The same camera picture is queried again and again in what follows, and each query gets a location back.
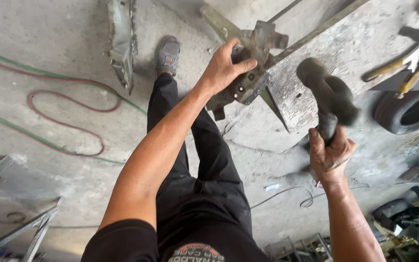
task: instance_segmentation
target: hammer head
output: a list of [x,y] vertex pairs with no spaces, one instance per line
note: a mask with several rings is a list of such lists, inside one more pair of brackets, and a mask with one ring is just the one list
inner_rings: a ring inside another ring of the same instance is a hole
[[308,88],[311,88],[313,83],[323,81],[329,74],[326,65],[314,57],[303,60],[297,67],[298,78],[302,81],[302,84]]

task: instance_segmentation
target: gray sneaker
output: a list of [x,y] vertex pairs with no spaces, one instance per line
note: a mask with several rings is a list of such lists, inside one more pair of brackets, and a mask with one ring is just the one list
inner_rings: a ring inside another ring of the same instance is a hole
[[161,40],[156,56],[156,71],[170,71],[174,77],[179,64],[180,51],[181,44],[175,37],[168,36]]

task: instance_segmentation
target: concrete floor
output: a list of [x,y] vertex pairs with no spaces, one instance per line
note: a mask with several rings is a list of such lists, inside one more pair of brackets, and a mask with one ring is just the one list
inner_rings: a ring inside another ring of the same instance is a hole
[[[103,55],[108,39],[107,15],[106,0],[0,0],[0,55],[52,72],[101,81],[125,94],[108,58]],[[182,95],[196,83],[218,46],[211,35],[190,26],[169,7],[153,0],[137,1],[136,70],[139,74],[128,98],[145,110],[153,85],[154,47],[166,34],[175,35],[183,44],[177,75]],[[98,150],[95,138],[41,119],[30,110],[26,96],[33,90],[55,90],[102,109],[114,104],[111,95],[90,86],[42,81],[0,69],[1,117],[67,149],[90,153]],[[358,144],[347,168],[351,187],[398,183],[399,175],[419,164],[419,131],[395,136],[372,120],[371,111],[380,95],[380,92],[366,92],[356,98],[363,113],[358,123],[348,129]],[[107,143],[105,158],[125,161],[146,134],[146,116],[126,104],[108,114],[91,112],[49,96],[37,97],[35,105],[58,120],[99,133]],[[293,186],[304,186],[315,195],[321,193],[313,187],[306,171],[309,164],[306,151],[301,146],[290,148],[288,134],[261,99],[248,107],[233,103],[226,108],[226,116],[218,126],[225,134],[251,205]],[[196,175],[198,156],[192,139],[189,134],[186,142],[190,172]],[[122,166],[60,154],[1,124],[0,155],[10,155],[17,162],[2,174],[7,181],[0,186],[0,221],[5,221],[7,213],[12,211],[33,217],[61,195],[64,201],[41,250],[72,253],[74,257],[65,261],[78,259],[76,256],[83,253],[102,219]],[[276,183],[281,184],[279,189],[262,190]],[[369,213],[411,186],[356,189],[354,193],[363,212]],[[294,240],[316,232],[328,235],[326,198],[318,197],[309,208],[299,207],[307,197],[305,190],[294,189],[254,208],[253,234],[257,244],[264,247],[288,235]],[[14,228],[15,225],[0,224],[0,235]],[[32,234],[33,230],[14,243],[23,245]]]

